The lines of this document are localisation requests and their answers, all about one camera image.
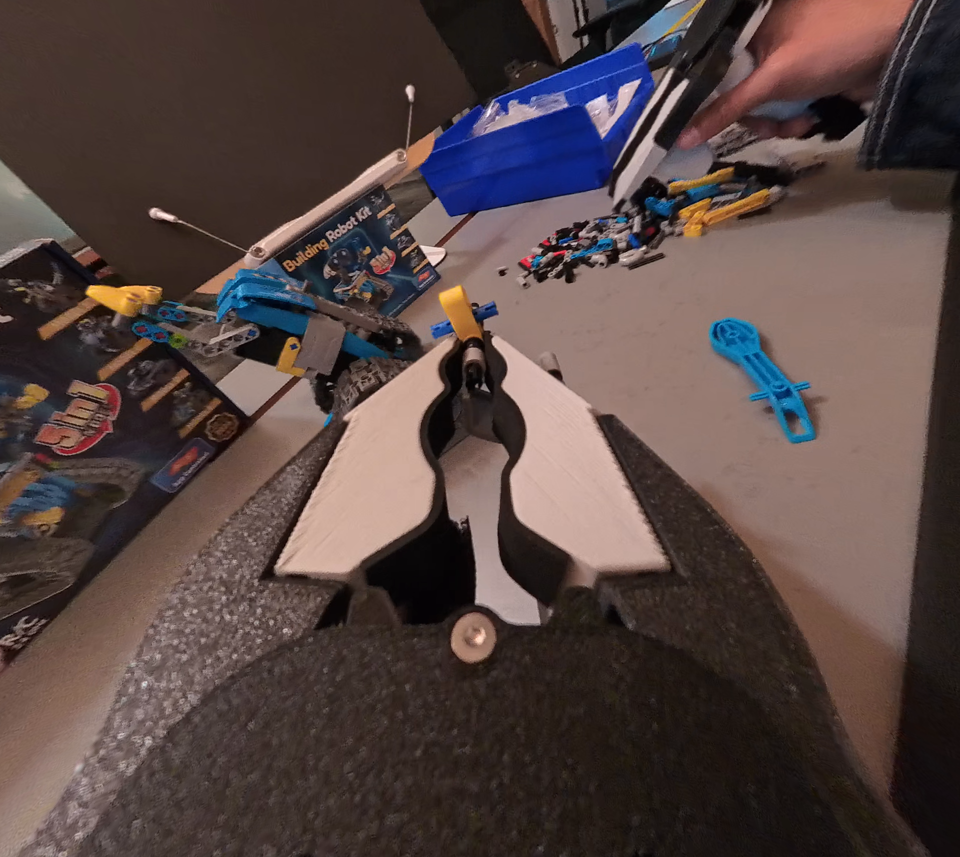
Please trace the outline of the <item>blue flat plastic piece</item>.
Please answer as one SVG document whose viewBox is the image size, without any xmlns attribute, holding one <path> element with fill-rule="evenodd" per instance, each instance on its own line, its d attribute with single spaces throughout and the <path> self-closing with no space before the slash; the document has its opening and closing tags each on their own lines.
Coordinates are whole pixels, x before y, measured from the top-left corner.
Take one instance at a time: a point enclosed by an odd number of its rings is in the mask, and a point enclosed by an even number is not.
<svg viewBox="0 0 960 857">
<path fill-rule="evenodd" d="M 739 318 L 721 318 L 710 325 L 712 349 L 735 364 L 754 384 L 750 401 L 773 412 L 789 443 L 814 441 L 817 432 L 804 399 L 810 382 L 795 382 L 771 359 L 762 346 L 756 326 Z"/>
</svg>

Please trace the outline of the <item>pile of small building pieces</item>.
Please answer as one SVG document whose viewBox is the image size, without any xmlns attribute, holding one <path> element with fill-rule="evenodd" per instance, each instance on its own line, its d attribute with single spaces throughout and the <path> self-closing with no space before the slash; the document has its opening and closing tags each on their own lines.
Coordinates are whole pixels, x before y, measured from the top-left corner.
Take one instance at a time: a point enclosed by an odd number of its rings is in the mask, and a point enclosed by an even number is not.
<svg viewBox="0 0 960 857">
<path fill-rule="evenodd" d="M 770 210 L 797 178 L 786 165 L 721 162 L 704 176 L 668 182 L 649 177 L 624 209 L 561 226 L 533 245 L 517 264 L 527 289 L 548 279 L 566 283 L 582 269 L 634 270 L 665 257 L 668 238 L 697 238 L 728 220 Z"/>
</svg>

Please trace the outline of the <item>yellow black small part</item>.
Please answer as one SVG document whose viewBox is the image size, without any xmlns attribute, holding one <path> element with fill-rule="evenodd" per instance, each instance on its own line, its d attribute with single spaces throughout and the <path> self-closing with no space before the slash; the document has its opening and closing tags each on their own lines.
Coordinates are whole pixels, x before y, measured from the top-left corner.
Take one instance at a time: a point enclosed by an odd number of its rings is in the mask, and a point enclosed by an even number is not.
<svg viewBox="0 0 960 857">
<path fill-rule="evenodd" d="M 484 329 L 484 324 L 498 315 L 498 305 L 494 301 L 472 301 L 463 286 L 443 290 L 438 300 L 445 319 L 431 325 L 431 336 L 436 340 L 455 337 L 461 352 L 461 384 L 454 395 L 454 419 L 466 435 L 498 443 Z"/>
</svg>

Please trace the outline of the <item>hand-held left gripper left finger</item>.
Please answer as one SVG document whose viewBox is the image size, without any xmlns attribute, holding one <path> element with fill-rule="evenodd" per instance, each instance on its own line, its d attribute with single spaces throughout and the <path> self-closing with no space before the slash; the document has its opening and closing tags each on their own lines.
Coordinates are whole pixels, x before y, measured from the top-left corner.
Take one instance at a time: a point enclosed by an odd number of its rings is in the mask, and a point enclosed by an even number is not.
<svg viewBox="0 0 960 857">
<path fill-rule="evenodd" d="M 345 417 L 344 429 L 275 564 L 278 577 L 347 582 L 434 510 L 437 472 L 423 431 L 448 391 L 457 347 L 440 340 Z"/>
</svg>

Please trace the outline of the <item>person's right forearm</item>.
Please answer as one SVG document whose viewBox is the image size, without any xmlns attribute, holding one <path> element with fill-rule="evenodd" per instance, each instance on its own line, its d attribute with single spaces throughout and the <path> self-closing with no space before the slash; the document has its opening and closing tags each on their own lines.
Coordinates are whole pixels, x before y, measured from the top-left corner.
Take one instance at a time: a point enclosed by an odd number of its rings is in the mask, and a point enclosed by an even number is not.
<svg viewBox="0 0 960 857">
<path fill-rule="evenodd" d="M 859 148 L 864 170 L 959 170 L 959 0 L 913 0 Z"/>
</svg>

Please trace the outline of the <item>blue plastic bin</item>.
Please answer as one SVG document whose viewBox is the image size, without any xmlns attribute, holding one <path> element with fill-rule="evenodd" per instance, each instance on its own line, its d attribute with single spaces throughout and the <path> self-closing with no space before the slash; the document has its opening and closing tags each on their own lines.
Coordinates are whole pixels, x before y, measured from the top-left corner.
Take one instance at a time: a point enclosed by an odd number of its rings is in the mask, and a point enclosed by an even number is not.
<svg viewBox="0 0 960 857">
<path fill-rule="evenodd" d="M 548 114 L 475 135 L 484 107 L 473 108 L 420 173 L 452 217 L 602 188 L 654 88 L 642 45 L 618 47 L 498 98 L 508 108 L 562 95 Z"/>
</svg>

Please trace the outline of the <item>large robot kit box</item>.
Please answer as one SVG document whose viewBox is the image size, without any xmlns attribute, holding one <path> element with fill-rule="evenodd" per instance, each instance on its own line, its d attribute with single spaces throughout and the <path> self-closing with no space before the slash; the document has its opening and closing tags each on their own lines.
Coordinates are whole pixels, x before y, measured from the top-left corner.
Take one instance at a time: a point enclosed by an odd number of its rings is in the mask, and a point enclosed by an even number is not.
<svg viewBox="0 0 960 857">
<path fill-rule="evenodd" d="M 51 239 L 1 260 L 2 669 L 248 418 L 186 358 L 210 315 L 110 287 Z"/>
</svg>

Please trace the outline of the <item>clear plastic bags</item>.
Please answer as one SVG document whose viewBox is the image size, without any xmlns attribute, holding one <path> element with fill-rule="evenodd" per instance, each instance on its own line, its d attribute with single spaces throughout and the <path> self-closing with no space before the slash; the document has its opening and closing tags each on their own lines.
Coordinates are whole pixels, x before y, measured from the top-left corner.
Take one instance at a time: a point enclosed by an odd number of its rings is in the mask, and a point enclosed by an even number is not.
<svg viewBox="0 0 960 857">
<path fill-rule="evenodd" d="M 506 106 L 499 100 L 493 100 L 472 126 L 470 137 L 478 138 L 574 109 L 585 111 L 594 130 L 603 139 L 626 112 L 639 87 L 639 80 L 630 81 L 621 85 L 615 93 L 602 93 L 585 104 L 572 104 L 563 93 L 536 95 L 526 103 L 511 99 Z"/>
</svg>

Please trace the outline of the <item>grey desk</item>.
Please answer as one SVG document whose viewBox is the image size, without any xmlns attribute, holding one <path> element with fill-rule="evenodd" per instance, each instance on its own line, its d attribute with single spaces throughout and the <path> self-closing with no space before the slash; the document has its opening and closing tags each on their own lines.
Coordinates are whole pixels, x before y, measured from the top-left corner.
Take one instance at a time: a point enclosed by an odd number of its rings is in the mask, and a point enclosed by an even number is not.
<svg viewBox="0 0 960 857">
<path fill-rule="evenodd" d="M 862 775 L 809 646 L 727 523 L 595 414 L 671 569 L 469 597 L 447 509 L 348 581 L 275 564 L 346 418 L 198 552 L 19 855 L 928 855 Z"/>
</svg>

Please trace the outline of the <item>small black panel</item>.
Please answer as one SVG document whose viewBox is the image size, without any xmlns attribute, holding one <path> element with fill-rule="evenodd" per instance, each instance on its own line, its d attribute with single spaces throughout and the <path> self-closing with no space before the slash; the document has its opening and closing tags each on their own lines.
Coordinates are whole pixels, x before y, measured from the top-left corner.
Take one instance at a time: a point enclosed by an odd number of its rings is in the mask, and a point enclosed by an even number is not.
<svg viewBox="0 0 960 857">
<path fill-rule="evenodd" d="M 522 0 L 419 0 L 481 105 L 558 73 Z"/>
</svg>

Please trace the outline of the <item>person's right hand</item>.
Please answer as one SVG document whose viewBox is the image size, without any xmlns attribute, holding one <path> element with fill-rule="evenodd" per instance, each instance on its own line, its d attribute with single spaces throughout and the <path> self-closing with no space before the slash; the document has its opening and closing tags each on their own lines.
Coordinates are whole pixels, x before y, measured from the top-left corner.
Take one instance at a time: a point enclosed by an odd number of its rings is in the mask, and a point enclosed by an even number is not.
<svg viewBox="0 0 960 857">
<path fill-rule="evenodd" d="M 860 104 L 877 90 L 914 0 L 774 0 L 750 40 L 752 72 L 691 119 L 676 148 L 688 150 L 741 123 L 762 138 L 799 138 L 815 120 L 762 118 L 773 102 L 845 96 Z"/>
</svg>

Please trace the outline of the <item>large black board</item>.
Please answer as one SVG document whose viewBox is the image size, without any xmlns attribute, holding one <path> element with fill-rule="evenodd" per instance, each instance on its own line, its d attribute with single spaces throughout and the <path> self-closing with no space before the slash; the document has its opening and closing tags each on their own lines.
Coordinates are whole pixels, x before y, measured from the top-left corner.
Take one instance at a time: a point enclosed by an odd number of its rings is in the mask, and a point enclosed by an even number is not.
<svg viewBox="0 0 960 857">
<path fill-rule="evenodd" d="M 474 102 L 419 0 L 1 0 L 2 161 L 182 297 Z"/>
</svg>

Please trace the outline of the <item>blue tracked toy robot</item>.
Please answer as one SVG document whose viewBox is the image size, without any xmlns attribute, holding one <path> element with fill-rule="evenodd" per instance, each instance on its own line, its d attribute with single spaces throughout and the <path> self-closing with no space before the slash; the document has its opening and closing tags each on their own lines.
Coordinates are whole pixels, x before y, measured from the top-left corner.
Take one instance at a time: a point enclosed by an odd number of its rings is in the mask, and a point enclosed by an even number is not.
<svg viewBox="0 0 960 857">
<path fill-rule="evenodd" d="M 261 270 L 238 270 L 213 310 L 165 300 L 156 286 L 94 285 L 85 294 L 139 339 L 203 358 L 231 353 L 308 380 L 327 421 L 342 419 L 426 353 L 405 322 Z"/>
</svg>

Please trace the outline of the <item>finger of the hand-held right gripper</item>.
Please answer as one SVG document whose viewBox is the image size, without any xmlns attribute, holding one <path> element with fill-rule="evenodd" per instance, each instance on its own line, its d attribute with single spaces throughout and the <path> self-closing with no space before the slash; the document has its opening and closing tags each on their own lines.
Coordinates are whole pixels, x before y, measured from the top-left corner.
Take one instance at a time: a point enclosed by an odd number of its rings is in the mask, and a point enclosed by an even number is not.
<svg viewBox="0 0 960 857">
<path fill-rule="evenodd" d="M 610 175 L 610 201 L 626 204 L 714 95 L 742 50 L 753 0 L 705 0 L 630 132 Z"/>
<path fill-rule="evenodd" d="M 712 101 L 716 100 L 721 95 L 725 94 L 727 91 L 732 89 L 737 83 L 739 83 L 745 78 L 746 71 L 742 69 L 742 65 L 746 58 L 746 51 L 747 51 L 748 44 L 751 42 L 755 33 L 759 29 L 760 24 L 762 23 L 763 17 L 766 15 L 767 11 L 769 11 L 770 9 L 771 3 L 772 3 L 772 0 L 752 0 L 752 19 L 750 21 L 748 28 L 745 30 L 743 37 L 741 38 L 741 44 L 743 47 L 738 52 L 735 59 L 733 60 L 733 64 L 731 65 L 721 85 L 717 88 L 714 94 L 711 95 L 706 100 L 706 102 L 698 110 L 698 112 L 701 109 L 705 108 Z M 665 159 L 655 168 L 652 175 L 649 176 L 647 179 L 656 179 L 659 182 L 666 183 L 668 179 L 668 175 L 666 172 L 666 165 L 667 164 L 674 165 L 675 158 L 680 156 L 680 152 L 678 151 L 678 141 L 674 145 L 674 147 L 666 154 Z"/>
</svg>

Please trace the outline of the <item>small robot kit box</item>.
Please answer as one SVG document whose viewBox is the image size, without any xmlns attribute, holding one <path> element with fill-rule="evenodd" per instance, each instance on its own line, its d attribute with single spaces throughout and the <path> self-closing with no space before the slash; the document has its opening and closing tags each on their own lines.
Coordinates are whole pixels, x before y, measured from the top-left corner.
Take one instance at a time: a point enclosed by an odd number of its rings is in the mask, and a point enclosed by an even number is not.
<svg viewBox="0 0 960 857">
<path fill-rule="evenodd" d="M 397 318 L 441 276 L 390 191 L 376 185 L 323 217 L 259 270 L 343 306 Z"/>
</svg>

